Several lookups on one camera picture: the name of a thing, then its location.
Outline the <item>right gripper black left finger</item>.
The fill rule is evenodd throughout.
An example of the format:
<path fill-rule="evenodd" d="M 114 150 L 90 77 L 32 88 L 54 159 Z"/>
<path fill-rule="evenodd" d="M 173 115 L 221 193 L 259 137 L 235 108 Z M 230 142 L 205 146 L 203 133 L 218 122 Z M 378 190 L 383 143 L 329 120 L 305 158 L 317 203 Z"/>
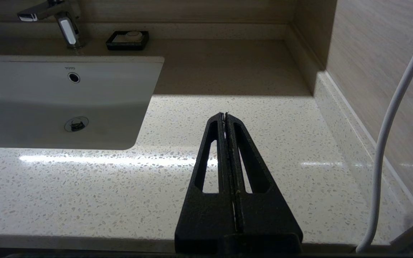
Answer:
<path fill-rule="evenodd" d="M 206 123 L 177 222 L 177 253 L 222 253 L 224 237 L 236 231 L 231 167 L 224 134 L 224 114 L 217 113 Z M 217 143 L 218 193 L 205 193 L 205 174 L 212 142 Z"/>

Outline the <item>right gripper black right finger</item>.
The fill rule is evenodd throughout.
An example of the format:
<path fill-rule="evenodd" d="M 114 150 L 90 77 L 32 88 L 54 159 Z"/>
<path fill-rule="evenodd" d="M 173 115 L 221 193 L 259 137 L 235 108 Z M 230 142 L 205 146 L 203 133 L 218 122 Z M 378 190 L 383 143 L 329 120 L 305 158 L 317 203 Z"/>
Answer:
<path fill-rule="evenodd" d="M 301 253 L 303 232 L 244 123 L 225 115 L 234 183 L 231 253 Z"/>

